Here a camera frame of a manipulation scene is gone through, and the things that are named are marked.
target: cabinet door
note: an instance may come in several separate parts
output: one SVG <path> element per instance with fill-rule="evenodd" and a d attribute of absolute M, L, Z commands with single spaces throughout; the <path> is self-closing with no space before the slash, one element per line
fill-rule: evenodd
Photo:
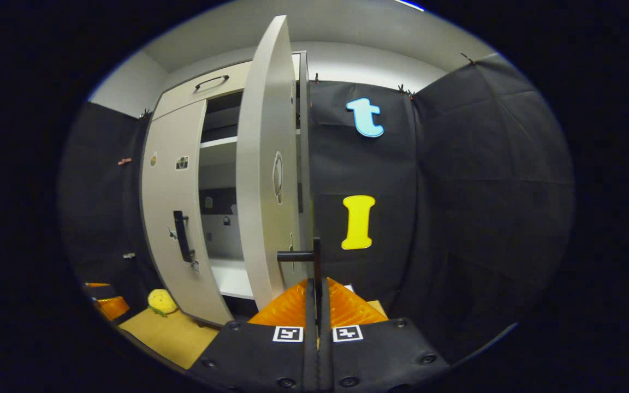
<path fill-rule="evenodd" d="M 147 244 L 164 285 L 180 309 L 213 324 L 232 319 L 212 275 L 198 206 L 200 133 L 207 101 L 152 121 L 142 162 L 142 213 Z M 176 222 L 174 211 L 187 217 Z M 185 234 L 196 265 L 184 261 Z"/>
<path fill-rule="evenodd" d="M 237 207 L 242 251 L 260 309 L 284 291 L 276 259 L 298 236 L 295 74 L 284 15 L 273 19 L 254 54 L 237 127 Z"/>

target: black fabric backdrop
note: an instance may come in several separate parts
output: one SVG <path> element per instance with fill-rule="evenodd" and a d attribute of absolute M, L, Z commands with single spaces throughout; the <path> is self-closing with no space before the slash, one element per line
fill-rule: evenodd
<path fill-rule="evenodd" d="M 451 363 L 518 321 L 556 271 L 574 211 L 569 151 L 535 88 L 492 56 L 413 100 L 346 82 L 310 89 L 324 273 L 411 318 Z M 345 109 L 360 97 L 380 107 L 379 138 L 360 136 Z M 355 194 L 376 199 L 373 243 L 345 251 L 342 199 Z"/>
<path fill-rule="evenodd" d="M 139 206 L 139 163 L 147 120 L 85 103 L 60 163 L 62 239 L 80 282 L 109 283 L 130 311 L 147 307 L 162 284 L 146 255 Z M 132 158 L 118 165 L 123 158 Z M 123 254 L 134 252 L 134 259 Z"/>

